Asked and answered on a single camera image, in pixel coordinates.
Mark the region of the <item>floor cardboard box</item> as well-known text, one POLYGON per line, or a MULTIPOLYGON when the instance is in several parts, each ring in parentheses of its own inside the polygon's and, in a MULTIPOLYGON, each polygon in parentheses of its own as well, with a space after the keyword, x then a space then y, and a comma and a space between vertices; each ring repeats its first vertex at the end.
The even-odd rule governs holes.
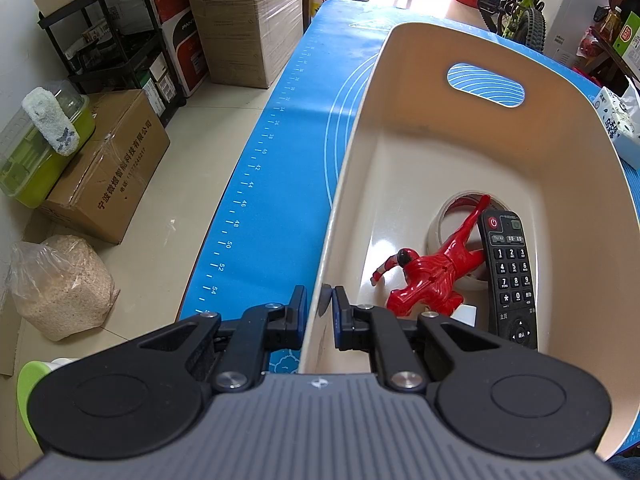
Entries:
POLYGON ((170 141, 141 90, 93 94, 90 110, 96 130, 39 210, 62 226, 117 245, 170 141))

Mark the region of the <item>bag of grain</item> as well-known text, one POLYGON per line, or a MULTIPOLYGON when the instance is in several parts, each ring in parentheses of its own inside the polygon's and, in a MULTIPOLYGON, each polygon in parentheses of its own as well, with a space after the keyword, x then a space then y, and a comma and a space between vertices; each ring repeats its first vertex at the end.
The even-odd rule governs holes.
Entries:
POLYGON ((101 326, 119 294, 100 256, 75 235, 16 243, 8 287, 17 313, 50 341, 101 326))

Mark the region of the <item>green lidded food container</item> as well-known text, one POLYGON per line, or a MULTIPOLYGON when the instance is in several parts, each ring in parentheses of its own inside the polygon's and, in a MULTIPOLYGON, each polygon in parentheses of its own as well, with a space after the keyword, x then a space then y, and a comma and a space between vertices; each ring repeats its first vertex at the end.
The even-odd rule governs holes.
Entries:
MULTIPOLYGON (((68 80, 52 81, 44 88, 53 93, 76 128, 80 150, 96 130, 89 97, 80 94, 68 80)), ((1 191, 35 209, 47 198, 72 158, 51 148, 20 108, 1 133, 1 191)))

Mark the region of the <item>blue silicone baking mat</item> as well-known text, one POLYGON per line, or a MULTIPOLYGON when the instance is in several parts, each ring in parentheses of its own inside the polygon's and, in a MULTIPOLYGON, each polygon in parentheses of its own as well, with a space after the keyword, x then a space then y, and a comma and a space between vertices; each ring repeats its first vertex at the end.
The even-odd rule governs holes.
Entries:
MULTIPOLYGON (((551 58, 475 27, 369 3, 329 4, 303 36, 247 141, 214 214, 181 312, 237 318, 316 283, 347 144, 392 29, 432 23, 540 61, 591 102, 597 86, 551 58)), ((636 213, 639 180, 623 166, 636 213)))

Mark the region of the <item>white charger plug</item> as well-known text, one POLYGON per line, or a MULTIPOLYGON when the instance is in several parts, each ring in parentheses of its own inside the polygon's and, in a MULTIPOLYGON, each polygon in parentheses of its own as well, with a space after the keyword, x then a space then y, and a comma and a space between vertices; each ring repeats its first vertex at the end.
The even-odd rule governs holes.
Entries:
POLYGON ((460 304, 451 315, 453 320, 463 323, 467 326, 474 327, 476 325, 477 307, 472 304, 460 304))

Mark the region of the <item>black remote control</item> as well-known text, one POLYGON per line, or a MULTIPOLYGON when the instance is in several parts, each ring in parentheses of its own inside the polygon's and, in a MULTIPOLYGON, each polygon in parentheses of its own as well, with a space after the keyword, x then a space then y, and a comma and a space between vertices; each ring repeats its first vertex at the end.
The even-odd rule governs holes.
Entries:
POLYGON ((488 208, 477 226, 488 272, 488 330, 536 350, 534 284, 521 219, 513 211, 488 208))

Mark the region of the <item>tissue box with tissue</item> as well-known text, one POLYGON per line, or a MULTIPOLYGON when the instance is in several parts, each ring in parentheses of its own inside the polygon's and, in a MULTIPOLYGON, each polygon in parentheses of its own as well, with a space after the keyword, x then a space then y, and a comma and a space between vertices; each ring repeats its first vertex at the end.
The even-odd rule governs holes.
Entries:
POLYGON ((639 90, 631 81, 622 96, 601 88, 593 107, 608 134, 617 155, 639 170, 639 90))

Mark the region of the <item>green black bicycle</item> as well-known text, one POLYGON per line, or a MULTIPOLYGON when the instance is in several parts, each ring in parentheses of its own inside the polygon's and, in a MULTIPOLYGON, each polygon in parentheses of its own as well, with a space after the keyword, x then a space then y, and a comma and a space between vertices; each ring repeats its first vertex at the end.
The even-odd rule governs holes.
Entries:
POLYGON ((544 0, 476 0, 487 29, 541 53, 546 42, 544 0))

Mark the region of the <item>red action figure toy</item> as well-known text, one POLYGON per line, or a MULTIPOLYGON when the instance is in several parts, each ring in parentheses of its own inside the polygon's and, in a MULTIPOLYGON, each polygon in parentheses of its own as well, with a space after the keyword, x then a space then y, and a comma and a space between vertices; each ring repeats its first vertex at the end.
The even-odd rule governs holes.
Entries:
POLYGON ((371 275, 372 286, 381 281, 383 275, 400 266, 406 286, 394 289, 388 295, 386 308, 398 318, 408 318, 416 304, 428 310, 451 316, 463 304, 464 298, 454 290, 454 283, 478 269, 485 261, 483 249, 469 250, 466 247, 480 214, 490 205, 491 198, 480 196, 475 208, 464 219, 437 252, 420 256, 411 248, 400 248, 389 256, 371 275))

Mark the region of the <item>beige plastic storage bin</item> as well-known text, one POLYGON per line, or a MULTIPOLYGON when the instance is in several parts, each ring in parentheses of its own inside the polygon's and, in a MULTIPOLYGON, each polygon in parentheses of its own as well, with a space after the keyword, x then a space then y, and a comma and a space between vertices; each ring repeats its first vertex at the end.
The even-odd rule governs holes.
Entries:
POLYGON ((609 458, 639 411, 639 220, 616 151, 574 82, 523 53, 432 23, 395 26, 347 144, 318 286, 382 304, 371 273, 431 252, 444 207, 488 194, 523 222, 539 349, 596 376, 609 458))

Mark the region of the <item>grey tape roll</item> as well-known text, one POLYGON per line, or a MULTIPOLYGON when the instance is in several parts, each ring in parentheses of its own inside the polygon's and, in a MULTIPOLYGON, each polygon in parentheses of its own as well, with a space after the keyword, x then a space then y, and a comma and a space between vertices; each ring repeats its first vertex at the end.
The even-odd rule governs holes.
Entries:
MULTIPOLYGON (((464 219, 475 209, 481 192, 465 191, 450 196, 434 215, 425 237, 424 248, 428 254, 436 252, 450 235, 459 229, 464 219)), ((459 292, 481 292, 488 289, 488 272, 483 263, 476 270, 456 281, 459 292)))

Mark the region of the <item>large lower cardboard box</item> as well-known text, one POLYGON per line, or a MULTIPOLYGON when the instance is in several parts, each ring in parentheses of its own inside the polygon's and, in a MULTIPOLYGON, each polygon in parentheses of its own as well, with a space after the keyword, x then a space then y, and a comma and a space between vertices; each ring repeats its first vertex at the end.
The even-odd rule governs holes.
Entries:
POLYGON ((303 36, 303 0, 189 0, 210 79, 267 89, 303 36))

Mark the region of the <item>black metal shelf rack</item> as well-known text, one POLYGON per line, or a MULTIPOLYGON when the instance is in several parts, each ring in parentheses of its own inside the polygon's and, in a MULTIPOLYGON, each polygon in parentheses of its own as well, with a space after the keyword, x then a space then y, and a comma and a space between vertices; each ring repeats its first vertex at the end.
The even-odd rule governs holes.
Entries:
POLYGON ((83 94, 145 92, 164 125, 186 104, 154 0, 35 0, 38 25, 83 94))

